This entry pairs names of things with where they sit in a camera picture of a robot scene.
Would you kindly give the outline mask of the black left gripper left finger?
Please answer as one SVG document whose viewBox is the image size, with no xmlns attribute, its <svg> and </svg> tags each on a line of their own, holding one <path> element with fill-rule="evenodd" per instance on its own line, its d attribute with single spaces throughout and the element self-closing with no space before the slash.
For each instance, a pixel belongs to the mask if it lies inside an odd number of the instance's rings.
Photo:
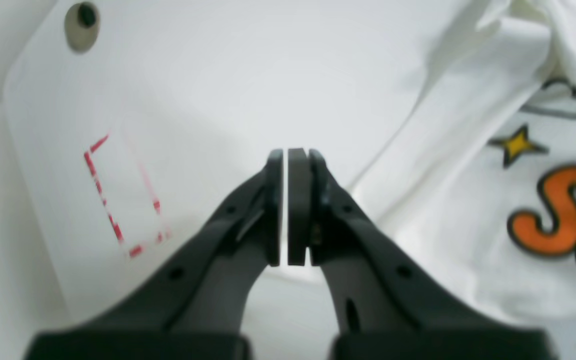
<svg viewBox="0 0 576 360">
<path fill-rule="evenodd" d="M 281 257 L 283 152 L 234 189 L 194 237 L 100 316 L 35 337 L 27 360 L 252 360 L 249 292 Z"/>
</svg>

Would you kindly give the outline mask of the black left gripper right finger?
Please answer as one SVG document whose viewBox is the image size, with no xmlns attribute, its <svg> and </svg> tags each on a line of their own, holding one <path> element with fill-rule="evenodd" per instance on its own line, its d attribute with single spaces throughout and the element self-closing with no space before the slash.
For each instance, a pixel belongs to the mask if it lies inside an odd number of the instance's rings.
<svg viewBox="0 0 576 360">
<path fill-rule="evenodd" d="M 288 264 L 321 269 L 331 360 L 557 360 L 550 337 L 453 296 L 366 216 L 315 149 L 288 151 Z"/>
</svg>

